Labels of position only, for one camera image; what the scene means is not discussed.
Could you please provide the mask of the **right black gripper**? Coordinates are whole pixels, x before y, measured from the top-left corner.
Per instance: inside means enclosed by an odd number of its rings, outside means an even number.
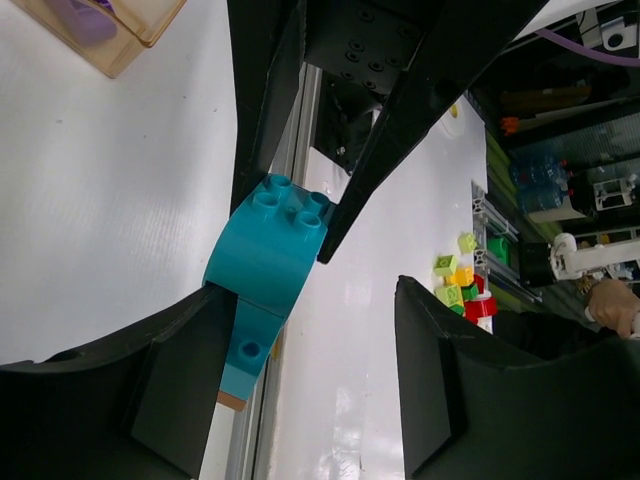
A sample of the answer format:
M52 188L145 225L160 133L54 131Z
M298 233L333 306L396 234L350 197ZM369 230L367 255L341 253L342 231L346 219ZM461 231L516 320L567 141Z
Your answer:
M272 165L304 52L308 64L329 74L380 95L391 92L329 221L318 253L319 262L329 263L374 191L545 5L229 1L237 113L230 210Z

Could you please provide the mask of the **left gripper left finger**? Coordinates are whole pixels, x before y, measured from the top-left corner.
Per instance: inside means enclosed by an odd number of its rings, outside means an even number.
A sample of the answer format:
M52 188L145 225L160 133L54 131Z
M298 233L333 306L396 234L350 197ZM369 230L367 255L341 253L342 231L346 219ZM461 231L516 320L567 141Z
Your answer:
M5 479L195 479L237 305L208 284L46 361L1 368Z

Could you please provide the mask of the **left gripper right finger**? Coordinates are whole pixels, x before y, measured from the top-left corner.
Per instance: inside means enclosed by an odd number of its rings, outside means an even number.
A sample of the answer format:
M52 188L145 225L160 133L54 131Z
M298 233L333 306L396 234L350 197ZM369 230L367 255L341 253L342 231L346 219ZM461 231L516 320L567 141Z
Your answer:
M399 278L395 338L410 479L635 479L639 343L546 360Z

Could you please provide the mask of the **teal arch lego brick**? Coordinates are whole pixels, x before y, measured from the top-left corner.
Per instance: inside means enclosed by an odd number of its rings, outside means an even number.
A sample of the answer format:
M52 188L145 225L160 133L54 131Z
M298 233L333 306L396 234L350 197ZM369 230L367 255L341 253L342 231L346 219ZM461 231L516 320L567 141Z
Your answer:
M243 402L252 395L316 262L332 208L323 193L269 174L228 220L203 278L238 296L224 394Z

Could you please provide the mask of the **purple lego brick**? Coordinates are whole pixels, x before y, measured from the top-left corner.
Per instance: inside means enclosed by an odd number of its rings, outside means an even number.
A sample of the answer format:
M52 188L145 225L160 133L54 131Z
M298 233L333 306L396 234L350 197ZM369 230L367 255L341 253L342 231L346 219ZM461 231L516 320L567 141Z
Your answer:
M111 16L101 10L105 7L108 12L115 12L109 1L98 1L99 8L75 0L52 0L47 1L47 5L82 46L95 46L117 35L118 27Z

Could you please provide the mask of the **person's hand with watch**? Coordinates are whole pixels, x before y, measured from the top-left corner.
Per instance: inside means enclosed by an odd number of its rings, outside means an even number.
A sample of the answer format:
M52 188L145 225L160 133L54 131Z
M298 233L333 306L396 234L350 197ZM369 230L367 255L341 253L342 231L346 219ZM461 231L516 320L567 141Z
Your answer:
M639 298L620 280L605 279L593 286L587 294L585 315L622 338L639 339Z

